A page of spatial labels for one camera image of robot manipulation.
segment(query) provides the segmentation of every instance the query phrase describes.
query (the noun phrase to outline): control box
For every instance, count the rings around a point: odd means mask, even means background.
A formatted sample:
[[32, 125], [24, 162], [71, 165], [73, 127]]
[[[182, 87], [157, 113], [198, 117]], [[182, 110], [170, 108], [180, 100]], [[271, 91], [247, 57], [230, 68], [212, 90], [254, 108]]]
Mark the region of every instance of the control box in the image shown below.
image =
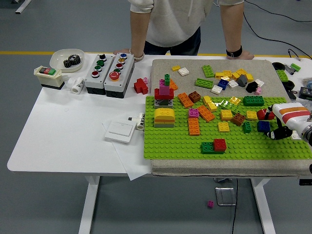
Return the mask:
[[133, 54], [118, 53], [104, 81], [106, 96], [124, 98], [135, 67]]
[[85, 78], [88, 93], [105, 95], [104, 80], [111, 68], [114, 57], [111, 55], [97, 55]]
[[34, 70], [34, 75], [38, 77], [42, 87], [61, 89], [65, 84], [61, 69], [40, 66]]

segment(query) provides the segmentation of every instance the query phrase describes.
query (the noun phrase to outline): pink lego brick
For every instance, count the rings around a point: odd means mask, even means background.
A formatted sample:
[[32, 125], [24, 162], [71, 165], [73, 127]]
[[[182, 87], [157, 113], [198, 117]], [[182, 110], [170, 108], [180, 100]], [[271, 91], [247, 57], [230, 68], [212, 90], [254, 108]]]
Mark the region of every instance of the pink lego brick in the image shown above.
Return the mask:
[[189, 118], [199, 118], [199, 112], [198, 109], [189, 109]]

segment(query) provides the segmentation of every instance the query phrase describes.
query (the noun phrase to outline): white table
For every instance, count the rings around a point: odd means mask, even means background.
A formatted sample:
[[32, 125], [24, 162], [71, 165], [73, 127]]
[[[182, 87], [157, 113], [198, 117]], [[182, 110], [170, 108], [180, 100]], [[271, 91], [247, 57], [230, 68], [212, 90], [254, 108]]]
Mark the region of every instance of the white table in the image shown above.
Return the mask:
[[[85, 77], [96, 54], [86, 54], [82, 68], [70, 77]], [[79, 233], [89, 233], [100, 176], [125, 175], [126, 171], [110, 142], [104, 141], [103, 122], [124, 115], [135, 117], [145, 110], [145, 96], [134, 91], [137, 78], [150, 77], [154, 59], [224, 59], [224, 57], [146, 56], [135, 64], [125, 98], [111, 98], [88, 94], [84, 88], [80, 95], [69, 89], [42, 88], [25, 127], [16, 143], [7, 167], [13, 172], [77, 173], [89, 181]], [[296, 63], [301, 66], [291, 80], [299, 91], [303, 78], [311, 77], [312, 61], [294, 58], [256, 58], [271, 62]], [[267, 180], [253, 179], [259, 208], [267, 206], [263, 185]], [[263, 220], [265, 233], [275, 233], [269, 208]]]

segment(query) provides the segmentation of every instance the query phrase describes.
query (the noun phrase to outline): transparent yellow lego brick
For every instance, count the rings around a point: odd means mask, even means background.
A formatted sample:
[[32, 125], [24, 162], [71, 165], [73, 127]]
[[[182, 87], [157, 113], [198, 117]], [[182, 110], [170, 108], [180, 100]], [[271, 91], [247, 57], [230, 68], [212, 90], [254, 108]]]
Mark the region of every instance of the transparent yellow lego brick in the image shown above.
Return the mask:
[[233, 118], [231, 110], [221, 110], [220, 115], [222, 121], [229, 121]]
[[236, 98], [236, 97], [232, 97], [229, 102], [234, 104], [234, 105], [238, 105], [240, 103], [240, 99], [239, 98]]
[[172, 70], [173, 72], [176, 72], [176, 71], [179, 70], [179, 69], [181, 69], [180, 66], [173, 66], [173, 67], [171, 68], [171, 70]]
[[224, 76], [227, 76], [227, 77], [231, 77], [232, 76], [232, 72], [231, 71], [223, 71], [224, 73]]
[[208, 105], [208, 102], [212, 102], [211, 101], [211, 98], [209, 96], [204, 96], [203, 97], [203, 102], [205, 103], [205, 105], [207, 106]]
[[175, 120], [175, 111], [171, 108], [158, 108], [155, 110], [155, 120]]
[[223, 72], [216, 72], [215, 74], [214, 74], [214, 77], [216, 78], [216, 79], [221, 79], [221, 77], [224, 77], [225, 76], [225, 74], [223, 73]]
[[246, 77], [247, 77], [247, 82], [252, 82], [254, 80], [252, 74], [250, 74], [250, 73], [247, 73]]
[[237, 80], [240, 77], [240, 74], [237, 72], [232, 73], [232, 79]]
[[210, 110], [211, 112], [214, 112], [217, 110], [217, 107], [212, 101], [207, 103], [207, 107], [208, 107], [208, 110]]
[[246, 119], [247, 120], [258, 120], [256, 111], [246, 111]]
[[218, 123], [218, 130], [221, 133], [226, 133], [230, 131], [229, 124], [227, 122], [219, 122]]

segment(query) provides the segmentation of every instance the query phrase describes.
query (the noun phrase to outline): orange lego brick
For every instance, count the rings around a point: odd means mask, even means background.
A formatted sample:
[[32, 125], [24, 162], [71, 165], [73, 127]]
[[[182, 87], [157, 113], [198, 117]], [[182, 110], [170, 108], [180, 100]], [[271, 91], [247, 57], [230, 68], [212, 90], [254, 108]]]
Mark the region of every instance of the orange lego brick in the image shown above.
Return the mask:
[[171, 89], [173, 89], [174, 91], [178, 89], [178, 86], [176, 85], [176, 83], [175, 83], [172, 79], [170, 79], [170, 85], [169, 85], [169, 87], [170, 87]]
[[198, 107], [198, 112], [200, 116], [206, 120], [206, 122], [210, 122], [215, 119], [215, 116], [213, 113], [211, 113], [204, 105], [201, 105]]
[[189, 108], [194, 105], [186, 93], [178, 94], [177, 97], [185, 108]]
[[199, 130], [198, 118], [189, 118], [188, 123], [189, 123], [190, 136], [199, 136], [200, 130]]

